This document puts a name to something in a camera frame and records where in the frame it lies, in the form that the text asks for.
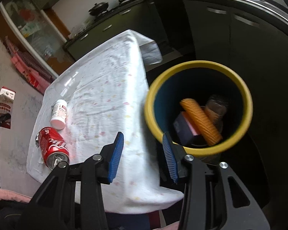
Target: yellow bucket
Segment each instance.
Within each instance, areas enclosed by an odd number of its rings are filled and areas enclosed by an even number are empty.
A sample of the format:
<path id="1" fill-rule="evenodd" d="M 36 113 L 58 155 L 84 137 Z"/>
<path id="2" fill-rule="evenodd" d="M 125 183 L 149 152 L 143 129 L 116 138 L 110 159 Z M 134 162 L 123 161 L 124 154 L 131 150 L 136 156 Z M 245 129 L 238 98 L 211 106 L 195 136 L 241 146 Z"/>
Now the yellow bucket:
<path id="1" fill-rule="evenodd" d="M 184 147 L 197 157 L 221 153 L 234 146 L 248 130 L 252 115 L 251 93 L 242 78 L 230 68 L 211 61 L 189 61 L 169 68 L 151 84 L 144 107 L 146 123 L 154 137 L 162 143 L 164 131 L 178 141 L 173 122 L 180 111 L 179 102 L 193 98 L 205 105 L 209 96 L 226 97 L 229 108 L 223 118 L 223 140 L 212 147 Z"/>

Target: red soda can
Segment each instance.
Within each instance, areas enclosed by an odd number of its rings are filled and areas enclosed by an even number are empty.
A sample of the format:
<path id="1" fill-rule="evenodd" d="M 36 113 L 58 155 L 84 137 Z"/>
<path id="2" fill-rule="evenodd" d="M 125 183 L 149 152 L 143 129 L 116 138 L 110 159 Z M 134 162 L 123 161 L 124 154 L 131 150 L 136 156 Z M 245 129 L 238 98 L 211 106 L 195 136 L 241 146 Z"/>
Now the red soda can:
<path id="1" fill-rule="evenodd" d="M 52 127 L 45 127 L 36 136 L 36 145 L 41 148 L 46 166 L 53 170 L 62 161 L 69 163 L 69 152 L 66 143 Z"/>

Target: pink striped cloth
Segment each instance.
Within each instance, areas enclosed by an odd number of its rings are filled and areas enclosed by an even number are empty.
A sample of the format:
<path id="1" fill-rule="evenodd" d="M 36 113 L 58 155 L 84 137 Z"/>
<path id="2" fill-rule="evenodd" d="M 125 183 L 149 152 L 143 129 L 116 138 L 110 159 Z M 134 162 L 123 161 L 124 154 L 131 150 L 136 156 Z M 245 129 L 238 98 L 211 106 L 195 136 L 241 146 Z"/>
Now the pink striped cloth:
<path id="1" fill-rule="evenodd" d="M 53 82 L 50 73 L 45 70 L 37 61 L 27 52 L 21 52 L 6 36 L 5 42 L 7 50 L 11 55 L 11 61 L 16 69 L 22 74 L 27 82 L 44 94 L 48 86 Z"/>

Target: floor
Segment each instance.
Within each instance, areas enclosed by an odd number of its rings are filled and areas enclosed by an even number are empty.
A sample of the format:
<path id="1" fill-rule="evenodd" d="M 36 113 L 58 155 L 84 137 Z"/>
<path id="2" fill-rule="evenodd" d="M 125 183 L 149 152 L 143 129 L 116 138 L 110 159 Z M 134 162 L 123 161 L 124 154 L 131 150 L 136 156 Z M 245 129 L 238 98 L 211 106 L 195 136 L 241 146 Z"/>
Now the floor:
<path id="1" fill-rule="evenodd" d="M 11 129 L 0 128 L 0 186 L 32 196 L 39 187 L 26 171 L 29 141 L 43 96 L 24 81 L 12 66 L 0 41 L 0 89 L 16 91 Z"/>

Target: frying pan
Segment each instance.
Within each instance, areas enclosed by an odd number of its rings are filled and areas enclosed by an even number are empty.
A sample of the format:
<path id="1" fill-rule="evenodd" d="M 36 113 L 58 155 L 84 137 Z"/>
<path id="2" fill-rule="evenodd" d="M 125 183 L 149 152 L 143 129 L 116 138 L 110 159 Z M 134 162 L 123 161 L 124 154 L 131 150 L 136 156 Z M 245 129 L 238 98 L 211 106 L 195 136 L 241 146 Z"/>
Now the frying pan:
<path id="1" fill-rule="evenodd" d="M 95 3 L 95 6 L 89 10 L 90 15 L 97 16 L 107 10 L 109 4 L 107 2 Z"/>

